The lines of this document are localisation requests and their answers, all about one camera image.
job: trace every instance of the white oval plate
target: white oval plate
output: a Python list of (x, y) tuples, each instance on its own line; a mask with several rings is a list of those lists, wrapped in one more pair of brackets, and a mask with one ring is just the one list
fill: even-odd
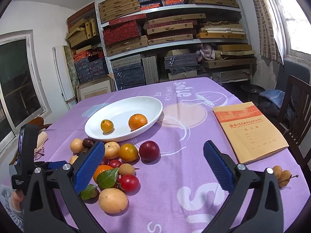
[[(149, 129), (158, 120), (162, 113), (163, 105), (161, 101), (150, 96), (136, 96), (126, 98), (95, 112), (86, 122), (85, 133), (94, 139), (108, 141), (124, 141), (140, 135)], [(148, 123), (137, 130), (131, 131), (128, 126), (130, 117), (134, 114), (143, 114)], [(104, 134), (100, 128), (102, 120), (110, 120), (114, 124), (114, 130), (109, 134)]]

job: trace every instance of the yellow notebook cover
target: yellow notebook cover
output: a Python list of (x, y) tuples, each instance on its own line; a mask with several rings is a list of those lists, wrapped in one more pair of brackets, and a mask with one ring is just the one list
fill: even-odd
[(252, 102), (213, 111), (240, 163), (252, 163), (288, 147), (279, 130)]

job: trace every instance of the table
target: table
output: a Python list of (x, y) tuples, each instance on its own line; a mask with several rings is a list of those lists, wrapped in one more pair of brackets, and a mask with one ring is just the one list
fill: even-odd
[[(133, 143), (139, 148), (144, 141), (153, 140), (160, 147), (161, 158), (149, 164), (141, 161), (135, 164), (141, 187), (138, 192), (128, 194), (129, 206), (125, 211), (108, 215), (97, 202), (87, 207), (109, 233), (200, 233), (228, 196), (204, 159), (204, 142), (212, 140), (237, 163), (212, 107), (237, 104), (240, 100), (209, 78), (152, 84), (86, 99), (47, 129), (49, 139), (41, 160), (68, 161), (73, 155), (70, 142), (77, 137), (86, 138), (84, 125), (88, 118), (109, 103), (133, 96), (158, 98), (163, 103), (164, 115), (143, 134), (120, 144)], [(248, 168), (263, 171), (275, 165), (290, 170), (293, 175), (299, 174), (280, 191), (285, 230), (300, 213), (310, 192), (301, 168), (288, 149)], [(247, 202), (232, 226), (240, 224), (251, 193), (249, 190)], [(75, 226), (63, 201), (60, 205), (68, 223)]]

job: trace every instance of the window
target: window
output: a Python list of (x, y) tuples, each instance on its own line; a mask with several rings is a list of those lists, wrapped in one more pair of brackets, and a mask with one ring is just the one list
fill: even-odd
[(311, 24), (296, 0), (278, 0), (287, 25), (290, 48), (311, 54)]
[(0, 36), (0, 151), (21, 126), (49, 110), (32, 41), (32, 31)]

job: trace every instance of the person's hand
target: person's hand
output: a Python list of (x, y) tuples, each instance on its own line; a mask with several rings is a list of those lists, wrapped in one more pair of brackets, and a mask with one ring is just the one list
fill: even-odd
[(12, 193), (12, 205), (17, 211), (21, 211), (21, 202), (24, 199), (24, 194), (22, 190), (15, 190)]

